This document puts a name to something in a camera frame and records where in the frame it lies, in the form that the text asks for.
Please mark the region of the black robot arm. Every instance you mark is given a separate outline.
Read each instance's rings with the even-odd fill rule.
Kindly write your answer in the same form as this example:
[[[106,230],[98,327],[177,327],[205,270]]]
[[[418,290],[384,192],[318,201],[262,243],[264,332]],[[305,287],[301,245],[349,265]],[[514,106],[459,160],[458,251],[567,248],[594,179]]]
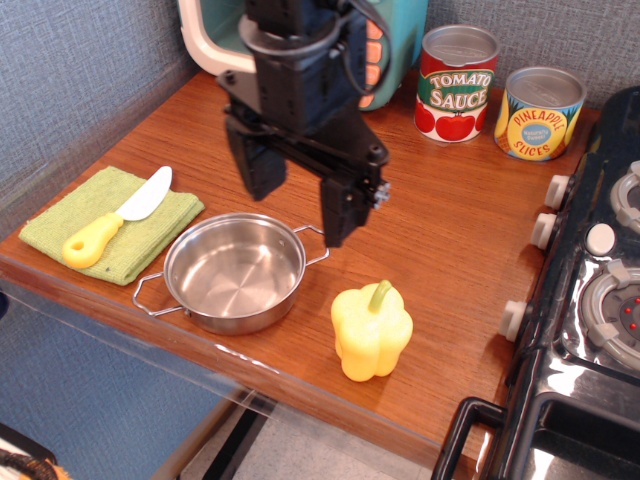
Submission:
[[[320,179],[325,244],[340,247],[389,197],[389,153],[360,112],[367,25],[385,20],[367,1],[248,1],[239,22],[252,73],[218,78],[230,103],[227,139],[246,190],[266,198],[292,161]]]

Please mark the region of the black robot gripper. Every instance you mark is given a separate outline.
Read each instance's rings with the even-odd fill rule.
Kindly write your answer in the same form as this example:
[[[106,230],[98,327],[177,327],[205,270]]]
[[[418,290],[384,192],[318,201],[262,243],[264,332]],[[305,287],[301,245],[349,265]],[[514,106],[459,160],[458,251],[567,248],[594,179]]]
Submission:
[[[261,201],[287,178],[286,161],[318,176],[325,245],[339,248],[389,197],[389,154],[359,112],[365,93],[366,22],[315,19],[287,32],[243,19],[253,73],[228,70],[225,127],[244,186]]]

